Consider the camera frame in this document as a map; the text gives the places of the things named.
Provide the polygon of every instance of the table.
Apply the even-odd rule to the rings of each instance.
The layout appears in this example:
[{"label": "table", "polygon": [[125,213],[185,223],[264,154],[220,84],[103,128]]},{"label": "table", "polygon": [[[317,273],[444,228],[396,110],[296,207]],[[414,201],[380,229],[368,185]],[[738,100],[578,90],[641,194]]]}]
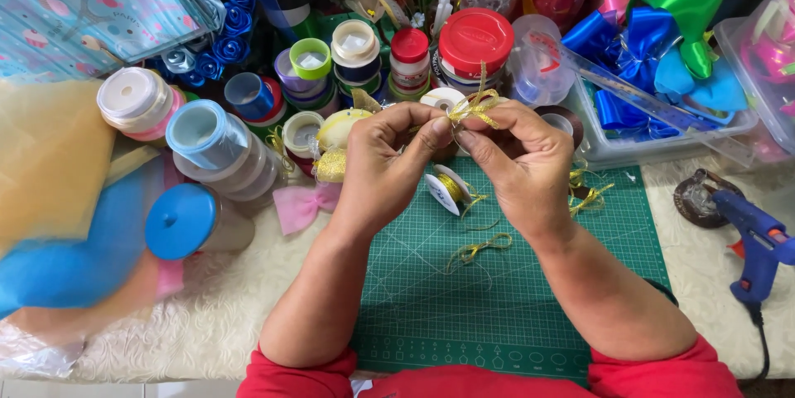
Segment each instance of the table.
[{"label": "table", "polygon": [[[672,290],[682,311],[715,346],[732,373],[750,378],[759,373],[762,356],[759,333],[729,291],[742,262],[726,245],[737,241],[738,233],[730,226],[697,228],[677,213],[671,200],[674,187],[700,166],[734,182],[750,200],[783,186],[793,178],[793,171],[789,167],[731,176],[718,169],[711,157],[641,168]],[[264,210],[255,218],[257,234],[247,250],[187,261],[185,290],[156,305],[148,322],[91,338],[69,381],[243,379],[265,316],[297,274],[328,219],[322,212],[304,232],[283,237],[276,211]],[[781,266],[762,308],[771,378],[795,377],[793,292],[795,271]],[[9,370],[0,370],[0,375],[47,379]]]}]

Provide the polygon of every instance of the green cutting mat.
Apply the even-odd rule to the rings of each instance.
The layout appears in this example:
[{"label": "green cutting mat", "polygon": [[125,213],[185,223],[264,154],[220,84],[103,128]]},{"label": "green cutting mat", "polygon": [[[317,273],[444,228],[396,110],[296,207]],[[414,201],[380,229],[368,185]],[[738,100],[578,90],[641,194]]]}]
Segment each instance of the green cutting mat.
[{"label": "green cutting mat", "polygon": [[[491,196],[462,221],[422,181],[409,208],[375,237],[351,342],[359,368],[471,364],[584,384],[588,345],[552,295],[530,246],[502,216],[491,182],[472,159],[455,159],[450,167]],[[583,210],[576,220],[633,271],[669,287],[639,167],[598,175],[586,174],[586,185],[615,183],[604,193],[606,206]],[[498,217],[492,229],[465,232]],[[497,232],[512,235],[509,250],[482,251],[445,274],[454,250]]]}]

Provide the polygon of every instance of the clear plastic ruler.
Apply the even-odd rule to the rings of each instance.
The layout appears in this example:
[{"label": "clear plastic ruler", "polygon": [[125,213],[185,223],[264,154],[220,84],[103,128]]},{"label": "clear plastic ruler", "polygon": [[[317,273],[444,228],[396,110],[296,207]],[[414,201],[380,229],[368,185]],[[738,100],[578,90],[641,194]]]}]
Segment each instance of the clear plastic ruler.
[{"label": "clear plastic ruler", "polygon": [[668,123],[671,127],[718,151],[740,165],[749,167],[754,160],[754,152],[748,145],[715,130],[709,122],[705,122],[686,111],[671,106],[635,88],[605,68],[572,52],[554,37],[542,32],[531,31],[525,37],[525,41],[549,55],[553,60],[560,62],[564,67],[571,68],[582,78],[613,93],[618,98],[644,111],[651,117]]}]

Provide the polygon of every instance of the hot glue gun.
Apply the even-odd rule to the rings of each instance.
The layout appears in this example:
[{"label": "hot glue gun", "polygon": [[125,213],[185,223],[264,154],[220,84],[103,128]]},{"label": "hot glue gun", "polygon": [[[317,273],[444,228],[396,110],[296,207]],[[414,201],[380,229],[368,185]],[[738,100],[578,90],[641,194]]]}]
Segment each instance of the hot glue gun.
[{"label": "hot glue gun", "polygon": [[770,295],[778,264],[795,264],[795,237],[786,227],[747,199],[727,190],[710,191],[718,213],[740,231],[741,240],[729,246],[745,260],[740,280],[730,290],[743,303],[761,303]]}]

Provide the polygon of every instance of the green ribbon roll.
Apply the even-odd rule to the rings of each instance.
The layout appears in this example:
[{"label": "green ribbon roll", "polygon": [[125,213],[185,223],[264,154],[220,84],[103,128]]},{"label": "green ribbon roll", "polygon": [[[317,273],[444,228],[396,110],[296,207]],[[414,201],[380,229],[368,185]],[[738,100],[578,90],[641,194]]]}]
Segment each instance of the green ribbon roll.
[{"label": "green ribbon roll", "polygon": [[[677,22],[684,41],[679,47],[682,60],[693,77],[704,79],[712,74],[710,47],[703,39],[715,13],[723,0],[641,0],[650,7],[664,8]],[[637,0],[631,0],[626,7],[626,17],[630,9],[636,7]]]}]

